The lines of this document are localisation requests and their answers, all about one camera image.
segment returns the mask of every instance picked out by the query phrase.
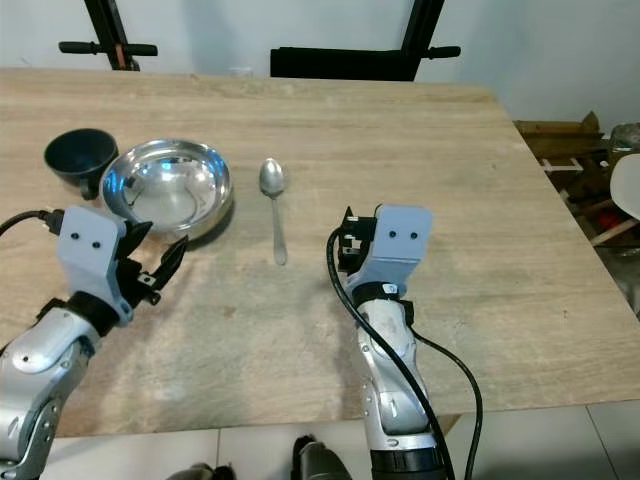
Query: metal stand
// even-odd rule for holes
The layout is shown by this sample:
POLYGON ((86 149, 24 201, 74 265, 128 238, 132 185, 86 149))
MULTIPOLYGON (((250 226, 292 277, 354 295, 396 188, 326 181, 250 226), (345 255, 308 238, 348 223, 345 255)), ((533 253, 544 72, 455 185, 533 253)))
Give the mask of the metal stand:
POLYGON ((412 82, 423 58, 450 58, 460 47, 429 47, 444 0, 415 0, 400 50, 271 50, 271 76, 412 82))
POLYGON ((124 33, 120 13, 115 0, 85 0, 91 17, 91 23, 100 44, 94 42, 60 42, 58 48, 62 53, 96 55, 105 53, 113 70, 139 71, 138 62, 133 55, 155 57, 158 48, 155 45, 128 43, 124 33))

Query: black cup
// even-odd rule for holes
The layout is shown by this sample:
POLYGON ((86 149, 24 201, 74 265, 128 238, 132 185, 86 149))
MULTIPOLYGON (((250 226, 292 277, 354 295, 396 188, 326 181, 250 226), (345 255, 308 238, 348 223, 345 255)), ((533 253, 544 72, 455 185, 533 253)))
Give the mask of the black cup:
POLYGON ((68 184, 80 187, 85 200, 98 196, 100 177, 117 156, 113 137, 94 128, 64 133, 44 151, 49 168, 68 184))

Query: black handle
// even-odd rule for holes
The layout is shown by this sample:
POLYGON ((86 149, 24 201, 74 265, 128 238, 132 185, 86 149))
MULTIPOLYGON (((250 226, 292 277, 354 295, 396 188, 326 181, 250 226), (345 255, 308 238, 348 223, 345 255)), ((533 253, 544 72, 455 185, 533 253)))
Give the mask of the black handle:
POLYGON ((139 55, 141 57, 157 57, 158 47, 146 43, 128 43, 124 47, 125 53, 139 55))
POLYGON ((58 48, 62 53, 102 53, 100 45, 93 42, 60 42, 58 48))
POLYGON ((433 60, 434 58, 452 58, 459 57, 462 49, 460 47, 431 47, 427 50, 425 58, 433 60))
MULTIPOLYGON (((62 53, 92 53, 94 55, 97 53, 105 53, 104 48, 94 42, 60 42, 58 43, 58 48, 62 53)), ((128 43, 123 45, 122 50, 127 55, 139 55, 142 57, 158 56, 158 47, 144 43, 128 43)))
POLYGON ((373 480, 445 480, 439 452, 435 448, 416 450, 371 450, 373 480))

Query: spoon bowl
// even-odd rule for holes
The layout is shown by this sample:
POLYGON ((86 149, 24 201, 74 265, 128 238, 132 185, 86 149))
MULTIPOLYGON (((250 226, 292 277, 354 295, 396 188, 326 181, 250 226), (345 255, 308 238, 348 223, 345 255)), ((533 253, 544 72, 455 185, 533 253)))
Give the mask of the spoon bowl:
POLYGON ((269 198, 284 192, 284 172, 273 158, 267 158, 260 167, 260 191, 269 198))

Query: spoon handle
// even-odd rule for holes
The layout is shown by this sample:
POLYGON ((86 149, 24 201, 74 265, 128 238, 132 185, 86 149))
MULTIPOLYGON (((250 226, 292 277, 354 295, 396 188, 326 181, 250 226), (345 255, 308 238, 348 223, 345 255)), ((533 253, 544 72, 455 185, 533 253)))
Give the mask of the spoon handle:
POLYGON ((278 202, 275 198, 271 199, 271 207, 273 210, 273 258, 278 265, 284 265, 287 263, 287 246, 284 243, 278 202))

